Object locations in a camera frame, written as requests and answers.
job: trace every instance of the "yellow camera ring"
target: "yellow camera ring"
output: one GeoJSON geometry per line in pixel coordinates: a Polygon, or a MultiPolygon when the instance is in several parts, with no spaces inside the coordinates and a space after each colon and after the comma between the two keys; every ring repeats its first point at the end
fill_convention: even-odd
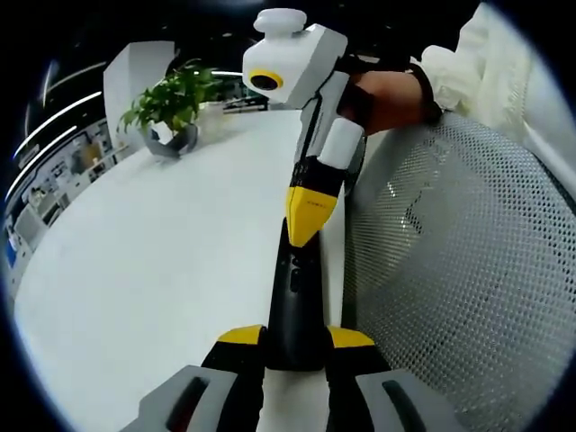
{"type": "Polygon", "coordinates": [[[254,69],[250,71],[248,77],[252,86],[260,90],[275,90],[282,87],[284,83],[281,76],[265,69],[254,69]]]}

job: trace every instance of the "plant pot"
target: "plant pot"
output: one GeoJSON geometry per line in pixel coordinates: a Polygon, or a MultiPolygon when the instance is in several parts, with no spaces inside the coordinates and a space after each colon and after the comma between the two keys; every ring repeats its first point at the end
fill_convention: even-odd
{"type": "Polygon", "coordinates": [[[143,136],[146,147],[153,155],[178,159],[180,155],[191,151],[196,146],[198,142],[198,128],[195,124],[189,124],[166,144],[154,138],[151,128],[148,128],[147,132],[143,133],[143,136]]]}

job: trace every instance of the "white table surface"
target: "white table surface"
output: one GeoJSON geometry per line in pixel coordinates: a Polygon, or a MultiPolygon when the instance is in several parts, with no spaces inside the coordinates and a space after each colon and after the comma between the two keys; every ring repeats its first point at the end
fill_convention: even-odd
{"type": "MultiPolygon", "coordinates": [[[[143,149],[50,228],[14,316],[40,382],[76,430],[112,432],[218,336],[266,324],[298,112],[235,114],[175,163],[143,149]]],[[[322,233],[330,316],[344,277],[343,200],[322,233]]],[[[266,371],[259,431],[325,430],[324,373],[266,371]]]]}

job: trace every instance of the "green leaves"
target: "green leaves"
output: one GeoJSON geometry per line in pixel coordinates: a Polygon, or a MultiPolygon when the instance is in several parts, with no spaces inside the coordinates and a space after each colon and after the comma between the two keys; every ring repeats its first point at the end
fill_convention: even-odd
{"type": "Polygon", "coordinates": [[[134,122],[144,130],[151,122],[165,122],[171,131],[180,131],[196,119],[202,102],[216,96],[219,84],[212,69],[200,67],[197,59],[186,62],[132,103],[121,117],[124,132],[134,122]]]}

